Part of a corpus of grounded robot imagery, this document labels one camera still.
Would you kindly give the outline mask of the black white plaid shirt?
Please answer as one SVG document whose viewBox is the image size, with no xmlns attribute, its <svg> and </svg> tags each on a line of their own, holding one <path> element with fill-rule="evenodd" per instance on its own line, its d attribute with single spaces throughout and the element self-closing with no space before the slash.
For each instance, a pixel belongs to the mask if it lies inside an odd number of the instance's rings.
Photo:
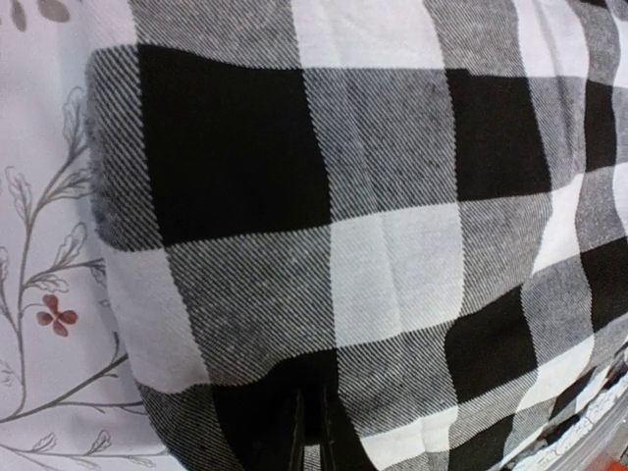
<svg viewBox="0 0 628 471">
<path fill-rule="evenodd" d="M 627 344 L 623 1 L 89 1 L 92 209 L 187 470 L 500 470 Z"/>
</svg>

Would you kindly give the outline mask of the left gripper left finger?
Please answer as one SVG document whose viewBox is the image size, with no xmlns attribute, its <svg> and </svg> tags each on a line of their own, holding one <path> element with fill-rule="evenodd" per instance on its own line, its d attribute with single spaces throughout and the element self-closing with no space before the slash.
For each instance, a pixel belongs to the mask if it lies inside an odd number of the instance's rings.
<svg viewBox="0 0 628 471">
<path fill-rule="evenodd" d="M 288 471 L 301 471 L 304 459 L 304 399 L 300 390 L 293 392 L 289 407 Z"/>
</svg>

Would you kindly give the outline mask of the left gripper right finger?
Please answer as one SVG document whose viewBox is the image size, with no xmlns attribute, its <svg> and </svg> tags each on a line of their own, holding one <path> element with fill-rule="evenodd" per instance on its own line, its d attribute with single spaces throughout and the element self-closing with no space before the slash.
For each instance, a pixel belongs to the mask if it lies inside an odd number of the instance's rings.
<svg viewBox="0 0 628 471">
<path fill-rule="evenodd" d="M 320 389 L 319 405 L 320 422 L 320 454 L 323 471 L 339 471 L 340 459 L 338 455 L 338 413 L 337 402 L 327 392 L 325 387 Z"/>
</svg>

